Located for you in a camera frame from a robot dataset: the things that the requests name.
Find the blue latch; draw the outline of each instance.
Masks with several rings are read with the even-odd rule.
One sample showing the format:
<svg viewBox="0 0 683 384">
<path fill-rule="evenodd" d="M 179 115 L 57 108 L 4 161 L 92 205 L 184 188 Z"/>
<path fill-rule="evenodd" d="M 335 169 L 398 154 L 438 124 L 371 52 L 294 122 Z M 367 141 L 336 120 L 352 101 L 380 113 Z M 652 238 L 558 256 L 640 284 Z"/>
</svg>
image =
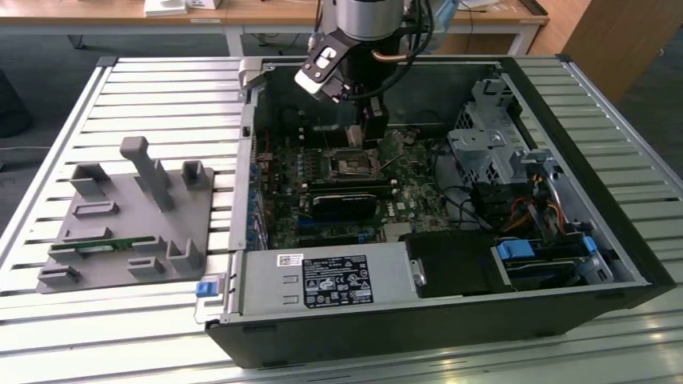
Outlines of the blue latch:
<svg viewBox="0 0 683 384">
<path fill-rule="evenodd" d="M 195 294 L 198 298 L 218 296 L 218 282 L 198 282 Z"/>
<path fill-rule="evenodd" d="M 503 260 L 508 258 L 532 258 L 536 256 L 528 240 L 506 240 L 496 246 L 496 250 Z"/>
<path fill-rule="evenodd" d="M 595 244 L 595 240 L 591 236 L 584 237 L 586 248 L 588 248 L 588 252 L 594 253 L 598 251 L 598 245 Z"/>
</svg>

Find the wooden desk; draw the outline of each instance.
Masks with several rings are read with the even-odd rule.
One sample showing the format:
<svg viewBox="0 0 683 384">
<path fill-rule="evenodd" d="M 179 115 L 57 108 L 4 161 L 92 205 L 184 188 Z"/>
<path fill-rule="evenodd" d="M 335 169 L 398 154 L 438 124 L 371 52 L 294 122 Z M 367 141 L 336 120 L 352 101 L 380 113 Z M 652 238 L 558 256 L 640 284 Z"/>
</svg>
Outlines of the wooden desk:
<svg viewBox="0 0 683 384">
<path fill-rule="evenodd" d="M 75 48 L 88 34 L 224 34 L 227 5 L 145 18 L 144 0 L 0 0 L 0 34 L 64 34 Z"/>
<path fill-rule="evenodd" d="M 498 43 L 514 35 L 503 44 L 508 53 L 524 54 L 547 17 L 534 16 L 519 0 L 504 4 L 508 10 L 472 14 L 474 34 Z M 0 0 L 0 34 L 224 34 L 231 55 L 244 56 L 243 34 L 311 32 L 316 0 L 223 0 L 218 10 L 155 18 L 143 7 L 144 0 Z M 448 33 L 470 32 L 470 14 L 459 12 Z"/>
<path fill-rule="evenodd" d="M 243 34 L 310 33 L 316 3 L 316 0 L 231 0 L 226 27 L 231 54 L 243 55 Z M 507 10 L 472 13 L 472 34 L 511 34 L 515 38 L 508 53 L 526 54 L 539 27 L 547 23 L 548 17 L 532 15 L 519 0 L 504 0 L 503 4 L 508 7 Z M 458 12 L 448 34 L 470 33 L 470 13 Z"/>
<path fill-rule="evenodd" d="M 223 24 L 230 0 L 218 10 L 145 18 L 144 0 L 0 0 L 0 26 L 192 26 Z"/>
</svg>

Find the copper pipe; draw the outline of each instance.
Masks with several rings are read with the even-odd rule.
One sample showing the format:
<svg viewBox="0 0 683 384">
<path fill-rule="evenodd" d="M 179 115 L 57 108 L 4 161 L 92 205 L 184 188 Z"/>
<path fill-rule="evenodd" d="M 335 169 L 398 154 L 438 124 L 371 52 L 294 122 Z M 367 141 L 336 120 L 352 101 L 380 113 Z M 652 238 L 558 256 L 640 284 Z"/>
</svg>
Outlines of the copper pipe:
<svg viewBox="0 0 683 384">
<path fill-rule="evenodd" d="M 379 62 L 406 62 L 408 60 L 407 54 L 383 54 L 376 50 L 372 51 L 372 57 Z"/>
</svg>

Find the white box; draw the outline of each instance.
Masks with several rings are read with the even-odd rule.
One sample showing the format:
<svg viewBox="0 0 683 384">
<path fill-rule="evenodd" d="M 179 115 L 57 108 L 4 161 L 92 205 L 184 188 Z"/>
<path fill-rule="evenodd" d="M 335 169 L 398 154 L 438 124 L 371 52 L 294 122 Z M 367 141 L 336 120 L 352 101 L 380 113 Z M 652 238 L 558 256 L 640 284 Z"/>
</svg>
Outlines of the white box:
<svg viewBox="0 0 683 384">
<path fill-rule="evenodd" d="M 220 3 L 222 0 L 187 0 L 189 8 L 202 8 L 204 10 L 214 10 Z"/>
<path fill-rule="evenodd" d="M 187 5 L 180 1 L 145 0 L 145 17 L 169 16 L 171 14 L 187 14 Z"/>
</svg>

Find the power supply label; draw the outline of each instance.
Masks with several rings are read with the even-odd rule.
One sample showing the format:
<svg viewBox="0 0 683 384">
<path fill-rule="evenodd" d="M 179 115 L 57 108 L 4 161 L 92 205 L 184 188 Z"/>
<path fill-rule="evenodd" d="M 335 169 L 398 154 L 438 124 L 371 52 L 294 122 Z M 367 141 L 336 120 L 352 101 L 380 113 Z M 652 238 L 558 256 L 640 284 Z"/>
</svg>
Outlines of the power supply label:
<svg viewBox="0 0 683 384">
<path fill-rule="evenodd" d="M 303 297 L 308 308 L 371 303 L 371 272 L 366 256 L 304 259 Z"/>
</svg>

